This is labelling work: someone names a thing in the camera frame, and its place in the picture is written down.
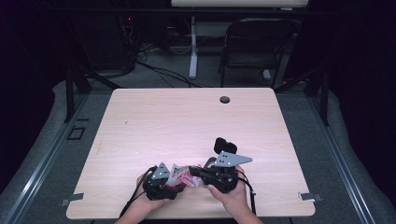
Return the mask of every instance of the wooden table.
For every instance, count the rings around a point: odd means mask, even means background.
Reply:
[[[219,98],[227,96],[230,103]],[[312,202],[288,129],[272,89],[115,90],[67,209],[69,218],[116,218],[136,179],[162,161],[204,165],[217,137],[238,146],[253,162],[242,168],[257,193],[259,217],[311,216]],[[186,187],[148,218],[230,217],[210,192]]]

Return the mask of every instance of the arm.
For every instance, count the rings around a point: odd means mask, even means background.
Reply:
[[[139,183],[141,178],[142,175],[137,178],[136,184]],[[143,191],[143,187],[140,186],[136,195],[143,193]],[[143,221],[150,212],[164,206],[168,202],[169,199],[151,201],[145,194],[143,194],[131,203],[125,214],[116,221],[116,224],[137,224]]]
[[[240,166],[236,166],[236,169],[242,173],[244,172]],[[221,193],[212,185],[209,185],[207,188],[213,197],[222,202],[225,210],[239,224],[262,224],[262,221],[248,207],[246,185],[242,181],[238,181],[236,188],[225,194]]]

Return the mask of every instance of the table leg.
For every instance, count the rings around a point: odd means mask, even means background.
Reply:
[[[191,62],[190,62],[190,79],[197,78],[197,41],[195,33],[195,17],[191,17]]]

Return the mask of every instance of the chair leg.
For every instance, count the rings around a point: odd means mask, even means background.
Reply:
[[[220,64],[219,64],[219,70],[218,73],[221,72],[221,68],[224,65],[224,58],[225,58],[225,51],[224,49],[221,51],[221,57],[220,57]]]
[[[281,50],[279,51],[279,59],[277,60],[276,70],[275,70],[274,77],[273,77],[273,80],[271,83],[271,89],[274,89],[274,86],[276,84],[277,74],[279,73],[279,67],[280,67],[280,64],[282,63],[284,51],[285,51],[284,47],[282,47]]]

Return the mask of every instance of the black chair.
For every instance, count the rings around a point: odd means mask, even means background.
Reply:
[[[275,70],[270,81],[273,89],[285,45],[298,34],[300,23],[286,19],[244,18],[233,22],[225,34],[219,73],[221,87],[225,70]]]

